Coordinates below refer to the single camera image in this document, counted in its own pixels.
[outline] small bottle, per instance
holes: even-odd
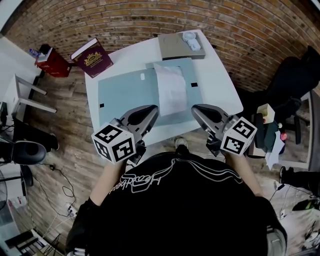
[[[33,58],[38,58],[39,55],[41,54],[41,52],[37,51],[37,50],[34,50],[34,49],[29,49],[29,55],[31,55]]]

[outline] wooden floor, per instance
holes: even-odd
[[[47,95],[35,93],[33,99],[57,108],[57,112],[50,113],[32,108],[26,122],[33,127],[48,133],[54,133],[57,136],[60,148],[58,151],[53,150],[48,153],[44,163],[54,164],[68,177],[74,187],[76,197],[74,206],[79,209],[80,205],[88,199],[105,164],[96,153],[91,141],[93,128],[88,107],[85,77],[80,69],[74,67],[68,78],[53,78],[46,75],[40,80],[39,87],[46,90]],[[305,134],[305,136],[309,136],[307,128],[305,128]],[[207,135],[202,129],[185,133],[182,136],[187,139],[191,152],[204,158],[213,157],[205,146]],[[289,133],[289,139],[293,141],[294,134]],[[309,139],[307,138],[299,146],[289,143],[286,152],[289,153],[290,158],[303,160],[306,157],[305,152],[308,149],[308,143]],[[173,150],[174,142],[165,140],[149,146],[144,158]],[[266,196],[271,197],[274,192],[274,181],[272,179],[278,179],[280,167],[276,165],[270,171],[266,167],[264,159],[250,161],[254,171],[258,173]],[[69,187],[68,182],[58,171],[51,171],[46,165],[34,165],[31,170],[42,184],[54,209],[65,215],[65,203],[73,201],[72,198],[65,196],[62,190],[62,186]],[[43,235],[50,225],[54,228],[67,219],[58,216],[52,224],[57,214],[50,207],[45,193],[36,180],[34,186],[27,189],[27,195],[29,208],[20,208],[14,212],[21,231],[36,228]],[[305,194],[299,192],[298,197],[303,198]],[[274,197],[272,203],[279,210],[282,207],[283,200],[284,196],[279,193]],[[292,194],[288,194],[284,207],[292,209],[292,204],[296,201],[297,192],[292,189]],[[58,234],[61,234],[59,241],[63,247],[72,224],[71,219],[65,221],[49,233],[47,239],[52,241]]]

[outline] black office chair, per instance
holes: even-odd
[[[36,165],[46,157],[46,148],[40,143],[27,140],[12,142],[1,138],[0,142],[0,166],[14,162],[19,165]]]
[[[243,105],[240,114],[247,119],[257,113],[257,108],[269,104],[275,111],[274,120],[282,123],[284,129],[295,131],[296,144],[301,143],[300,119],[296,111],[300,108],[301,97],[314,89],[320,80],[320,55],[311,46],[301,59],[287,57],[277,69],[266,90],[249,92],[236,88]],[[294,125],[286,119],[294,116]]]

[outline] light blue mat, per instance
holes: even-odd
[[[194,120],[191,107],[202,104],[197,77],[191,58],[179,58],[156,62],[163,67],[180,67],[184,76],[187,95],[186,111],[159,116],[154,126],[178,124]],[[147,69],[116,75],[98,82],[99,125],[120,118],[128,110],[143,105],[159,106],[157,73],[153,63]]]

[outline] black shirt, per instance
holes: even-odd
[[[82,205],[66,252],[267,255],[268,226],[284,232],[268,200],[230,166],[167,152],[127,171],[100,207]]]

